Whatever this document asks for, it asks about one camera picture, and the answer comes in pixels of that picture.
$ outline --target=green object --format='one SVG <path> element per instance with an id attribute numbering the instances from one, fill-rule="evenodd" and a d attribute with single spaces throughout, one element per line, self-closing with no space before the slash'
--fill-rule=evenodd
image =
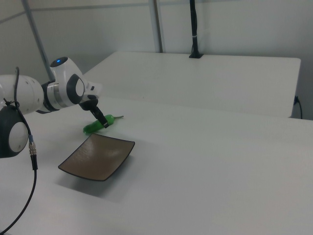
<path id="1" fill-rule="evenodd" d="M 109 114 L 109 115 L 105 115 L 104 117 L 108 121 L 108 125 L 111 126 L 114 123 L 115 119 L 123 118 L 124 116 L 113 117 L 111 114 Z M 101 130 L 102 128 L 104 128 L 104 126 L 99 122 L 99 120 L 96 120 L 92 124 L 85 126 L 83 129 L 83 132 L 85 134 L 91 134 L 93 132 Z"/>

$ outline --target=white tabletop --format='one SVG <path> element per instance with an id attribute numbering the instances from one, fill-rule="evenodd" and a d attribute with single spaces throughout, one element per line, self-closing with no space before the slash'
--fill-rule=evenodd
<path id="1" fill-rule="evenodd" d="M 26 115 L 38 150 L 38 185 L 8 234 L 294 235 L 313 231 L 311 121 L 103 97 L 125 115 L 101 134 L 135 141 L 105 182 L 58 169 L 94 120 L 74 106 Z M 25 149 L 0 159 L 0 228 L 30 193 Z"/>
<path id="2" fill-rule="evenodd" d="M 290 117 L 300 60 L 116 52 L 85 74 L 105 96 Z"/>

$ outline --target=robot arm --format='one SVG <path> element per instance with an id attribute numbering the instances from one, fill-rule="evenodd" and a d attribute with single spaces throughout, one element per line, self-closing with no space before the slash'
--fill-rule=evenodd
<path id="1" fill-rule="evenodd" d="M 40 113 L 57 111 L 99 98 L 102 85 L 87 81 L 71 59 L 56 59 L 51 63 L 50 69 L 55 81 L 42 85 L 45 100 Z"/>
<path id="2" fill-rule="evenodd" d="M 22 114 L 34 111 L 46 114 L 75 104 L 91 111 L 107 128 L 108 121 L 97 107 L 102 85 L 87 81 L 75 63 L 62 57 L 53 61 L 50 68 L 55 81 L 40 85 L 37 80 L 20 75 L 17 86 L 17 101 Z M 0 75 L 0 158 L 13 157 L 25 147 L 27 131 L 13 105 L 15 75 Z"/>

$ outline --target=brown ceramic plate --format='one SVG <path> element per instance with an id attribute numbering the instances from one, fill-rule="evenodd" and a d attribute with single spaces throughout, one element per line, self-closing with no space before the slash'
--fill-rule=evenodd
<path id="1" fill-rule="evenodd" d="M 135 142 L 91 134 L 59 169 L 88 180 L 105 181 L 126 160 Z"/>

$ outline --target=white wall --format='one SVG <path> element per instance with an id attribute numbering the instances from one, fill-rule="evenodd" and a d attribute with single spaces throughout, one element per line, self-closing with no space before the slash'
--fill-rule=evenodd
<path id="1" fill-rule="evenodd" d="M 0 0 L 0 74 L 20 73 L 48 80 L 35 38 L 20 0 Z"/>
<path id="2" fill-rule="evenodd" d="M 165 52 L 190 53 L 188 0 L 160 0 Z M 304 118 L 313 119 L 313 1 L 196 1 L 199 50 L 205 54 L 297 57 L 296 94 Z M 293 117 L 299 117 L 298 105 Z"/>
<path id="3" fill-rule="evenodd" d="M 159 50 L 149 0 L 29 0 L 51 63 L 70 57 L 83 73 L 115 51 Z"/>

